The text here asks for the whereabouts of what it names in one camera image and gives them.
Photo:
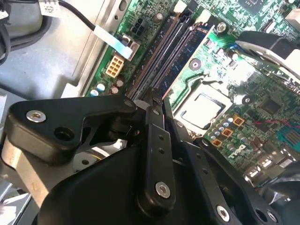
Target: blue ram module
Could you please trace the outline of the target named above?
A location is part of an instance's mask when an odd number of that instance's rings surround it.
[[[160,79],[153,85],[160,92],[162,99],[168,94],[182,69],[194,55],[198,47],[204,44],[212,30],[213,26],[207,23],[198,23],[194,27],[190,27],[182,36],[177,48],[157,74],[157,77]]]

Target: black plastic bracket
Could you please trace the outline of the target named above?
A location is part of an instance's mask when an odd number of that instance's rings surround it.
[[[65,164],[81,145],[89,119],[101,126],[136,109],[134,102],[121,95],[18,102],[8,111],[4,132],[19,149],[50,164]],[[32,110],[45,114],[45,121],[29,120],[26,114]]]
[[[175,205],[175,181],[170,134],[164,130],[161,107],[146,110],[147,142],[142,145],[138,203],[148,216],[160,216]]]

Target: silver screw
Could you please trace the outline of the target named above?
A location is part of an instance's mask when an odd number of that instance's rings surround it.
[[[125,100],[125,105],[128,105],[129,107],[132,107],[132,103],[129,100]]]
[[[208,146],[208,143],[205,139],[202,139],[202,143],[205,145],[205,146]]]
[[[159,115],[159,111],[157,111],[156,109],[153,109],[153,112],[154,112],[156,115]]]
[[[270,211],[267,211],[267,213],[268,213],[268,215],[269,215],[269,217],[275,222],[275,223],[277,223],[278,222],[278,220],[277,220],[277,218],[276,218],[276,216],[274,216],[274,214],[273,213],[271,213]]]
[[[224,23],[224,22],[221,22],[221,23],[219,23],[218,25],[217,25],[217,32],[218,33],[222,33],[222,32],[224,32],[225,30],[226,30],[226,23]]]
[[[183,128],[183,124],[182,124],[180,121],[177,121],[177,125],[178,125],[180,128]]]
[[[225,222],[228,222],[230,220],[229,213],[223,206],[217,206],[217,213]]]
[[[31,111],[27,112],[26,117],[28,120],[35,122],[35,123],[41,123],[47,119],[46,115],[43,112],[38,111],[38,110],[31,110]]]
[[[155,190],[158,193],[158,195],[163,198],[169,198],[171,195],[169,187],[164,182],[156,183]]]

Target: capacitor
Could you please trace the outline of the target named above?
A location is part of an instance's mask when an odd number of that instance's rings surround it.
[[[233,118],[231,116],[226,116],[225,118],[229,124],[233,122]]]
[[[112,94],[118,94],[119,93],[119,88],[118,87],[112,87],[111,88],[111,92],[112,92]]]
[[[233,144],[228,144],[228,145],[227,145],[227,148],[228,148],[230,151],[232,151],[232,152],[235,152],[235,151],[236,151],[236,148],[234,147]]]
[[[221,124],[219,124],[217,126],[217,129],[220,131],[220,132],[223,132],[225,130],[225,128],[223,126],[221,126]]]
[[[117,87],[122,87],[123,85],[124,85],[124,82],[123,82],[123,80],[122,79],[118,79],[117,80],[117,82],[116,82],[116,85],[117,85]]]
[[[96,96],[99,96],[99,92],[96,89],[93,89],[93,90],[90,91],[90,95],[92,97],[96,97]]]
[[[258,147],[263,146],[263,142],[261,141],[261,139],[259,137],[255,137],[253,141],[254,141],[256,146],[258,146]]]
[[[208,137],[210,137],[211,140],[215,140],[216,139],[216,136],[214,136],[213,133],[209,133]]]
[[[226,119],[222,120],[221,123],[225,128],[229,126],[229,123]]]
[[[164,18],[164,15],[162,15],[161,13],[157,13],[154,17],[153,17],[153,22],[158,24],[160,22],[162,22]]]
[[[237,54],[235,51],[233,51],[233,50],[229,50],[228,52],[227,52],[227,56],[230,58],[230,59],[232,59],[233,61],[236,61],[236,60],[238,60],[238,58],[239,58],[239,54]]]
[[[217,129],[213,129],[213,131],[212,131],[213,133],[214,133],[214,135],[216,136],[216,137],[218,137],[218,136],[220,136],[220,131],[218,131]]]
[[[105,85],[102,84],[102,83],[99,83],[97,85],[97,90],[100,91],[100,92],[105,91]]]
[[[239,134],[238,138],[240,139],[241,142],[245,142],[246,143],[248,141],[248,139],[243,134]]]

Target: metal screw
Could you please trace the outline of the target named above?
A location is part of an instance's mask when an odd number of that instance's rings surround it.
[[[180,128],[183,128],[183,124],[179,121],[177,121],[177,125],[180,127]]]
[[[128,105],[129,107],[132,107],[132,106],[133,106],[132,103],[131,103],[129,100],[126,100],[126,101],[125,101],[125,104]]]
[[[276,218],[276,216],[274,216],[274,214],[273,213],[271,213],[270,211],[267,211],[267,213],[268,213],[268,215],[269,215],[269,217],[275,222],[275,223],[277,223],[278,222],[278,220],[277,220],[277,218]]]
[[[225,222],[228,222],[230,220],[230,216],[227,210],[223,206],[220,205],[217,206],[217,213]]]
[[[47,119],[46,115],[43,112],[38,111],[38,110],[31,110],[31,111],[27,112],[26,117],[28,120],[35,122],[35,123],[41,123]]]
[[[205,139],[202,139],[202,143],[205,145],[205,146],[208,146],[208,143]]]
[[[156,183],[155,190],[158,193],[158,195],[163,198],[169,198],[171,195],[169,187],[164,182]]]
[[[153,112],[154,112],[156,115],[159,115],[159,111],[157,111],[156,109],[153,109]]]

